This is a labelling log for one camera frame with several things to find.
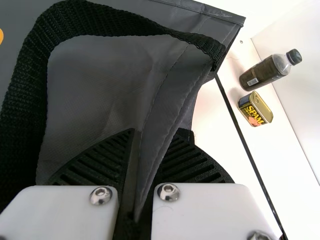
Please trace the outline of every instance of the bottle cap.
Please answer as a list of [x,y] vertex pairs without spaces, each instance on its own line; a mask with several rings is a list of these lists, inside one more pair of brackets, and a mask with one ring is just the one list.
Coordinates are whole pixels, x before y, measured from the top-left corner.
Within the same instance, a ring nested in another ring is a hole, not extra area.
[[290,63],[294,66],[302,62],[302,56],[297,49],[292,49],[286,53]]

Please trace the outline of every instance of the black mesh strap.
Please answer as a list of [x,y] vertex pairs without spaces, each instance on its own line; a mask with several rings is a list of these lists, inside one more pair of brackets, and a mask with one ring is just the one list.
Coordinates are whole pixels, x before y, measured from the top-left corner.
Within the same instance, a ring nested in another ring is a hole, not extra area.
[[209,55],[215,69],[225,53],[218,41],[172,30],[145,17],[85,0],[61,1],[36,20],[25,38],[0,113],[0,210],[35,184],[47,120],[47,64],[61,42],[80,35],[171,35]]

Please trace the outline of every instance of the metal bolt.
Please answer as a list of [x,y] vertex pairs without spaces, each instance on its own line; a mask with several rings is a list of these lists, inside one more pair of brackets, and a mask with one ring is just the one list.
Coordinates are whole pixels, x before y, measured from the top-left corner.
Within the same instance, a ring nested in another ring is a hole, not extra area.
[[106,204],[112,198],[112,191],[110,188],[105,186],[97,187],[90,194],[90,203],[99,206]]
[[255,231],[250,236],[251,237],[249,237],[248,240],[272,240],[270,236],[268,236],[266,233],[261,231]]
[[163,201],[174,202],[178,200],[180,190],[172,183],[165,183],[158,188],[157,193]]

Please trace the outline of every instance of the spam can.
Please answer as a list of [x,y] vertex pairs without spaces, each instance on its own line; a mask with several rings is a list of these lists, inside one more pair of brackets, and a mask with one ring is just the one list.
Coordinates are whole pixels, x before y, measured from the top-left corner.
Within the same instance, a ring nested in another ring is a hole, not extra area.
[[238,109],[253,127],[271,123],[274,119],[272,111],[256,91],[240,98]]

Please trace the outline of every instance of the gray panel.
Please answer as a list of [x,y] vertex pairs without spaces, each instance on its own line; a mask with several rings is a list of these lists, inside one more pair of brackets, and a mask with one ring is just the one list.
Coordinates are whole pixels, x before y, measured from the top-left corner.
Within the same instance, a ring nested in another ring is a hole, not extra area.
[[[0,103],[24,38],[59,0],[0,2]],[[94,0],[165,27],[210,36],[229,46],[244,18],[191,0]],[[48,63],[48,114],[37,183],[103,138],[142,131],[136,217],[179,125],[191,127],[193,107],[211,60],[168,35],[80,36],[60,44]]]

